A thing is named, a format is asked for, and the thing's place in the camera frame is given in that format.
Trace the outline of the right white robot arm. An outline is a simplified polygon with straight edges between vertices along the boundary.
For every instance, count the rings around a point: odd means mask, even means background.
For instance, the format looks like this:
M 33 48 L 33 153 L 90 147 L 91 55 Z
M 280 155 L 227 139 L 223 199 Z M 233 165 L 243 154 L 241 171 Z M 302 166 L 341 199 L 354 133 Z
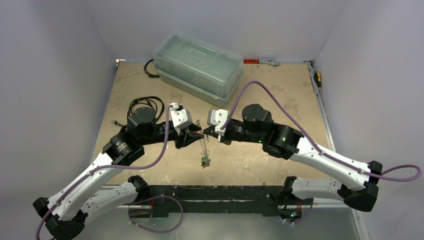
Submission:
M 208 127 L 204 133 L 230 145 L 233 141 L 259 143 L 272 157 L 291 160 L 312 167 L 329 179 L 306 179 L 289 176 L 284 181 L 278 198 L 288 204 L 301 200 L 321 198 L 344 202 L 348 207 L 371 212 L 378 198 L 378 178 L 382 164 L 368 163 L 344 157 L 319 144 L 312 144 L 299 130 L 274 122 L 270 111 L 259 104 L 250 104 L 242 110 L 242 119 L 231 118 L 225 109 L 208 113 Z

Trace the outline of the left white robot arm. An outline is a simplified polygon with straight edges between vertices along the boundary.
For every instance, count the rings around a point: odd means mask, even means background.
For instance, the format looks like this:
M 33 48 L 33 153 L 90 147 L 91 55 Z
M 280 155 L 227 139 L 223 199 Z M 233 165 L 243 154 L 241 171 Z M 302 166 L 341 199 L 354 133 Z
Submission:
M 145 146 L 162 144 L 158 157 L 144 169 L 152 168 L 163 158 L 169 141 L 177 149 L 204 138 L 190 112 L 174 102 L 162 108 L 164 122 L 157 122 L 152 108 L 140 107 L 127 116 L 127 123 L 102 148 L 93 162 L 70 184 L 50 197 L 40 197 L 33 207 L 41 217 L 35 238 L 46 228 L 55 240 L 71 240 L 86 224 L 111 208 L 149 199 L 147 184 L 138 176 L 118 186 L 107 196 L 96 192 L 124 170 L 132 170 L 134 162 L 145 154 Z

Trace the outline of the oval metal keyring plate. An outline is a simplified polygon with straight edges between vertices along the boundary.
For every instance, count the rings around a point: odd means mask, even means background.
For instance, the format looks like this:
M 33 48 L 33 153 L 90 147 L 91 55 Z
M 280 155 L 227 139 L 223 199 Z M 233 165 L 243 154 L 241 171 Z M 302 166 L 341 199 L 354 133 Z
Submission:
M 196 133 L 203 135 L 203 131 L 202 131 L 201 123 L 199 119 L 196 121 L 195 125 L 200 128 L 200 130 L 196 131 Z M 209 150 L 207 149 L 205 138 L 200 139 L 200 144 L 202 148 L 201 157 L 209 156 L 210 153 L 209 153 Z

